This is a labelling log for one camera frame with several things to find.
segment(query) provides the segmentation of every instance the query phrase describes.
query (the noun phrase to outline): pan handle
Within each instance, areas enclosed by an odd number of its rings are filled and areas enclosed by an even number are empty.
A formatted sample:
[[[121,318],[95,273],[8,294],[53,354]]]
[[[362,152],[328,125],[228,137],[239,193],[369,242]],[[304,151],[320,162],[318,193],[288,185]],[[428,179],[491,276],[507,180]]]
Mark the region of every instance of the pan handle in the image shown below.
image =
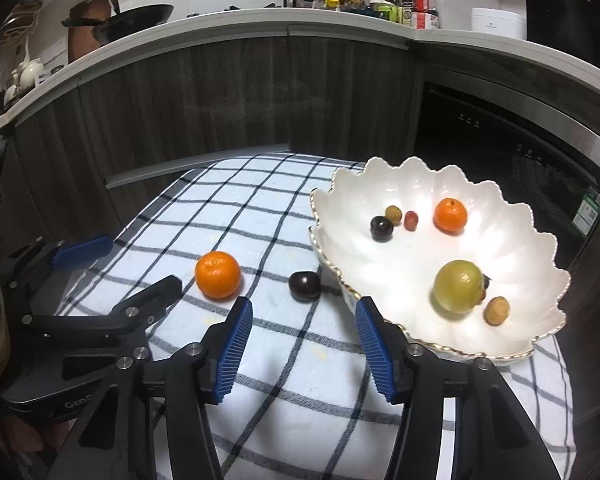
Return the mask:
[[[65,27],[95,27],[96,25],[102,25],[102,20],[97,20],[96,18],[67,18],[66,20],[62,20],[62,24]]]
[[[120,4],[118,3],[118,0],[109,0],[109,5],[114,14],[120,14]]]

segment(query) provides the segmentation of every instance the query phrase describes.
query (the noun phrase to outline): green fruit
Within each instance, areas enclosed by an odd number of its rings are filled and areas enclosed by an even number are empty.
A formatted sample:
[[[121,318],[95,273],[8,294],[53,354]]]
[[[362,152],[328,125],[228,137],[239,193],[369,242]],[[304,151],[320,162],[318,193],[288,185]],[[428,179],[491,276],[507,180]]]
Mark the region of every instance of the green fruit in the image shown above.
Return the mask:
[[[466,260],[454,260],[442,266],[433,283],[436,301],[454,314],[469,312],[480,302],[483,290],[482,272]]]

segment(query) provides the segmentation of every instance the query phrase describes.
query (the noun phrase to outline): scalloped rim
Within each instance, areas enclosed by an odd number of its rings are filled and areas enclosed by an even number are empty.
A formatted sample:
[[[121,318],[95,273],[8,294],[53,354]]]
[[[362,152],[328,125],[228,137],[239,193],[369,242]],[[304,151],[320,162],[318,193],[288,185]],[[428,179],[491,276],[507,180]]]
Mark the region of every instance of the scalloped rim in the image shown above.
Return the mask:
[[[429,167],[426,165],[426,163],[420,159],[417,156],[410,156],[409,158],[405,159],[402,164],[400,166],[391,166],[387,161],[384,160],[384,158],[381,158],[379,156],[373,156],[372,158],[370,158],[366,164],[365,167],[362,169],[362,171],[359,171],[357,173],[355,173],[355,176],[361,176],[362,174],[365,173],[366,171],[366,167],[369,165],[369,163],[372,160],[381,160],[390,170],[398,170],[399,168],[403,167],[403,165],[405,163],[407,163],[408,160],[411,160],[413,158],[416,158],[417,160],[419,160],[425,168],[427,168],[429,171],[431,171],[432,173],[439,173],[439,171],[442,171],[444,168],[442,168],[442,170],[430,170]],[[460,172],[460,174],[462,175],[462,178],[464,178],[465,182],[467,182],[468,184],[473,184],[474,186],[476,185],[474,182],[471,182],[467,179],[466,175],[464,174],[464,171],[462,171],[461,168],[459,168],[458,166],[456,166],[455,164],[451,164],[449,166],[445,166],[445,168],[457,168],[458,171]],[[335,181],[335,177],[336,177],[336,172],[337,171],[349,171],[349,173],[353,173],[352,170],[349,170],[347,168],[344,167],[340,167],[340,168],[336,168],[335,170],[333,170],[333,174],[331,175],[331,183],[329,186],[329,189],[327,191],[327,194],[330,194],[333,191],[333,184]],[[506,203],[509,204],[509,202],[507,202],[506,200],[504,200],[504,197],[502,196],[502,190],[500,189],[500,186],[498,186],[498,184],[496,182],[494,182],[493,180],[485,180],[483,182],[493,182],[496,185],[496,188],[498,189],[498,195],[500,196],[500,199]],[[311,212],[314,215],[315,221],[316,221],[316,225],[315,226],[309,226],[309,236],[311,238],[311,244],[314,247],[314,250],[317,251],[317,253],[320,255],[321,259],[323,260],[324,264],[332,271],[335,273],[338,282],[340,283],[340,286],[345,288],[346,290],[348,290],[355,298],[356,300],[360,300],[362,298],[362,295],[356,291],[355,288],[353,288],[351,285],[349,285],[349,283],[347,283],[344,278],[342,277],[342,272],[340,271],[340,269],[338,267],[336,267],[335,265],[333,265],[333,263],[331,263],[329,257],[327,256],[327,254],[322,250],[322,248],[320,247],[320,245],[318,244],[318,241],[315,239],[314,236],[314,228],[317,228],[320,225],[320,217],[318,216],[317,211],[315,210],[315,203],[314,203],[314,191],[316,191],[316,189],[319,188],[314,188],[311,190],[311,193],[309,193],[309,202],[311,205]],[[534,227],[534,212],[532,211],[532,209],[529,207],[528,204],[523,203],[528,209],[529,209],[529,213],[530,213],[530,218],[531,218],[531,228],[536,231],[536,228]],[[561,270],[558,269],[558,267],[555,266],[555,253],[558,250],[558,240],[555,238],[555,235],[552,233],[547,233],[550,234],[552,237],[554,237],[555,240],[555,244],[554,244],[554,254],[552,255],[552,261],[554,263],[554,269],[557,270]],[[567,290],[569,290],[569,287],[571,285],[571,274],[569,274],[569,280],[567,281],[566,286],[564,287],[564,290],[558,295],[558,297],[555,300],[555,303],[552,305],[552,307],[557,308],[558,310],[560,310],[560,308],[558,307],[558,303],[560,302],[560,300],[562,299],[562,297],[566,294]],[[458,354],[460,356],[463,357],[467,357],[467,358],[476,358],[476,357],[486,357],[487,359],[490,360],[496,360],[496,361],[512,361],[512,360],[516,360],[516,359],[520,359],[520,358],[525,358],[528,357],[529,355],[531,355],[534,352],[534,347],[533,347],[533,343],[535,343],[536,341],[540,341],[541,339],[544,339],[546,337],[549,337],[553,334],[555,334],[556,332],[558,332],[558,330],[560,330],[565,324],[567,323],[567,318],[566,318],[566,314],[564,319],[562,320],[562,322],[560,322],[557,326],[555,326],[554,328],[552,328],[551,330],[549,330],[549,332],[546,332],[544,334],[540,334],[540,335],[536,335],[534,336],[531,341],[529,341],[529,345],[530,345],[530,349],[526,350],[522,353],[519,354],[511,354],[511,355],[503,355],[503,356],[490,356],[484,352],[475,352],[475,353],[467,353],[467,352],[463,352],[461,350],[458,350],[456,348],[453,348],[451,346],[445,346],[445,345],[441,345],[439,343],[435,343],[435,342],[429,342],[429,341],[423,341],[422,339],[418,339],[416,337],[413,337],[409,331],[400,323],[395,323],[398,327],[400,327],[400,329],[402,330],[402,332],[404,333],[404,335],[406,335],[410,340],[415,341],[417,343],[423,344],[429,348],[434,348],[438,351],[442,351],[442,352],[452,352],[454,354]]]

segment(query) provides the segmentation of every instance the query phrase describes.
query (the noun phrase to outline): black oven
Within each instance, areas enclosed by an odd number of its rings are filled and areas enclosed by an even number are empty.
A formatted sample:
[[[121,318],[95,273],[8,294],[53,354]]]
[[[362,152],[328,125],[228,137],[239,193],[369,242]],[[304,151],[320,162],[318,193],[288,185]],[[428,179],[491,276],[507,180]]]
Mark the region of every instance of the black oven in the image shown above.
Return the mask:
[[[558,239],[568,268],[600,215],[600,136],[529,96],[464,74],[430,70],[415,155],[432,169],[458,165],[495,181],[508,202],[531,206],[536,229]]]

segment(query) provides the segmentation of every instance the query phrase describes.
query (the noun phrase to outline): green and white sticker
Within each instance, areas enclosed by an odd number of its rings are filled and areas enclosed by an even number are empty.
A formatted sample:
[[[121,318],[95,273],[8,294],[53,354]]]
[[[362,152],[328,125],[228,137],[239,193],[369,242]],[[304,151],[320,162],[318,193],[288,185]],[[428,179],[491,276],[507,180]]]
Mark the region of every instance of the green and white sticker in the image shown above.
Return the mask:
[[[578,208],[578,212],[576,216],[573,218],[573,224],[584,234],[585,236],[589,234],[591,228],[593,227],[596,218],[600,214],[600,193],[598,193],[595,189],[589,186],[587,192],[584,197],[582,197],[582,202],[580,202],[580,207]]]

